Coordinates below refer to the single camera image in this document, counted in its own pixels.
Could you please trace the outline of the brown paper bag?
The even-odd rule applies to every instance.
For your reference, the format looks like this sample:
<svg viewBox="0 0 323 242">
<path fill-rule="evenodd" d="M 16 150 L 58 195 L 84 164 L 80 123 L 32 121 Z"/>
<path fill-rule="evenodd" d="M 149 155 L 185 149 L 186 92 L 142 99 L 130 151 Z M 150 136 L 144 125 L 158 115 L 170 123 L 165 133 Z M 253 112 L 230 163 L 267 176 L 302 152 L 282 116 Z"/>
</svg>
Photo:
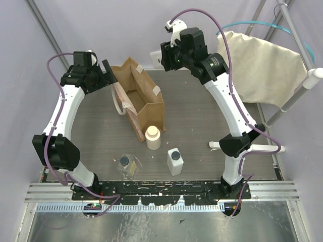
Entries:
<svg viewBox="0 0 323 242">
<path fill-rule="evenodd" d="M 165 128 L 165 102 L 160 87 L 155 84 L 143 67 L 128 58 L 122 66 L 112 66 L 117 82 L 112 96 L 117 112 L 126 115 L 140 142 L 145 141 L 149 126 L 160 132 Z"/>
</svg>

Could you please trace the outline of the white bottle black cap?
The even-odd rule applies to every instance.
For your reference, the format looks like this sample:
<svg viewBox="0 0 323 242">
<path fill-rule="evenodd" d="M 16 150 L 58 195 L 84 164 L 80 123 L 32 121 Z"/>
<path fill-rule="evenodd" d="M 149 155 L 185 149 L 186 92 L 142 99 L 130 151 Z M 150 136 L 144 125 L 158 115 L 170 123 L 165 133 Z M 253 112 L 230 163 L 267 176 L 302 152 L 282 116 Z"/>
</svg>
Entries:
<svg viewBox="0 0 323 242">
<path fill-rule="evenodd" d="M 173 148 L 167 152 L 167 165 L 172 176 L 179 175 L 184 165 L 184 160 L 178 148 Z"/>
</svg>

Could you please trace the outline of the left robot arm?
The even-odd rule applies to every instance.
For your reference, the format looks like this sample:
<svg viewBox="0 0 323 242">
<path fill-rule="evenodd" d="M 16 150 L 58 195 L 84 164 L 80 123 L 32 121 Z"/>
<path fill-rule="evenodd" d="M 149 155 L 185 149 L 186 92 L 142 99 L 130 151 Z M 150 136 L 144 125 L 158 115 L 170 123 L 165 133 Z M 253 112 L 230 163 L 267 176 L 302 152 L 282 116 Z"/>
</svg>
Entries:
<svg viewBox="0 0 323 242">
<path fill-rule="evenodd" d="M 64 53 L 51 57 L 46 67 L 59 89 L 59 98 L 48 125 L 42 134 L 34 135 L 33 147 L 43 164 L 64 186 L 72 181 L 90 200 L 101 194 L 98 176 L 82 163 L 80 150 L 71 141 L 72 126 L 78 108 L 87 94 L 116 83 L 109 62 L 99 65 L 97 55 L 91 51 L 75 51 L 70 55 L 73 64 L 57 79 L 50 63 Z"/>
</svg>

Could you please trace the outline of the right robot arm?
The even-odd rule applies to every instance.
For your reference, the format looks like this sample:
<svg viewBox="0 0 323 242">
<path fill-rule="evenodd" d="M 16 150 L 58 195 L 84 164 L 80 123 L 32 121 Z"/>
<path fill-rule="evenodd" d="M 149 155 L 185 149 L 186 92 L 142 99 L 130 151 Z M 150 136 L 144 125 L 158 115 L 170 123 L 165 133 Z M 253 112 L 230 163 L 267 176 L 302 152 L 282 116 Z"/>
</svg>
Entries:
<svg viewBox="0 0 323 242">
<path fill-rule="evenodd" d="M 208 53 L 204 35 L 196 27 L 167 30 L 171 41 L 162 43 L 161 64 L 166 71 L 187 68 L 217 102 L 230 133 L 219 141 L 225 154 L 225 170 L 221 176 L 221 191 L 224 197 L 234 198 L 242 189 L 242 156 L 259 136 L 254 128 L 244 121 L 229 90 L 229 68 L 219 53 Z"/>
</svg>

